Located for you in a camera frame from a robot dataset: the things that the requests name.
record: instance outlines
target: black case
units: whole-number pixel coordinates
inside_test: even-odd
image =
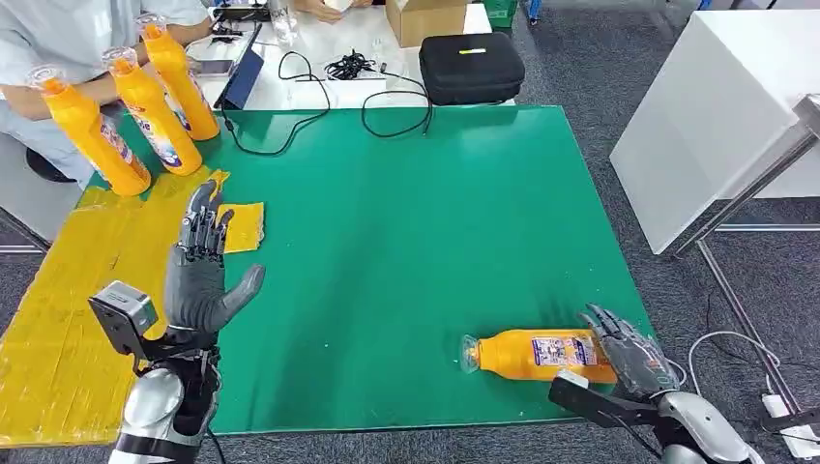
[[[524,81],[524,63],[500,32],[428,37],[419,62],[430,100],[439,105],[505,102]]]

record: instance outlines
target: green container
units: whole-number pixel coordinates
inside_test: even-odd
[[[517,0],[483,0],[489,24],[493,27],[513,27]]]

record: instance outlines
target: orange bottle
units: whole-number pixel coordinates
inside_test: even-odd
[[[202,156],[165,102],[160,84],[139,67],[136,51],[115,46],[105,51],[102,61],[114,77],[117,93],[165,168],[180,176],[198,169]]]
[[[136,24],[151,64],[188,120],[186,129],[190,138],[208,140],[219,135],[220,125],[214,111],[193,79],[185,49],[168,34],[165,19],[158,14],[141,14],[136,18]]]
[[[65,72],[42,65],[28,74],[28,82],[40,90],[51,117],[80,153],[121,196],[138,195],[151,186],[151,174],[100,113],[96,101],[66,82]]]
[[[546,381],[568,369],[590,382],[618,382],[592,331],[586,329],[515,330],[480,340],[465,335],[461,368],[465,372],[490,370],[513,380]]]

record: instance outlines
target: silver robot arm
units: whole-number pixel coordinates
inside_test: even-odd
[[[217,190],[214,181],[196,190],[171,248],[168,328],[160,339],[144,337],[158,317],[143,292],[115,280],[89,299],[114,349],[133,354],[137,376],[110,464],[193,463],[217,412],[219,331],[259,292],[265,276],[264,267],[253,265],[225,291],[222,254],[233,211],[218,218]]]
[[[663,464],[763,463],[715,406],[679,391],[677,375],[654,340],[611,311],[587,308],[593,316],[582,317],[634,400],[591,391],[583,377],[562,372],[550,389],[553,402],[604,427],[651,425]]]

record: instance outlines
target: yellow cloth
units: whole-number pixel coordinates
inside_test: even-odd
[[[264,203],[250,205],[220,206],[219,217],[227,210],[233,210],[234,217],[230,220],[228,235],[225,238],[225,253],[251,251],[259,248],[259,242],[264,237],[263,218],[265,215]]]
[[[132,358],[114,351],[86,300],[123,280],[154,300],[160,322],[147,335],[162,334],[168,250],[190,194],[209,176],[227,177],[206,167],[188,177],[163,174],[144,202],[101,188],[83,194],[0,340],[0,448],[115,439]],[[228,243],[250,247],[261,205],[233,208]]]

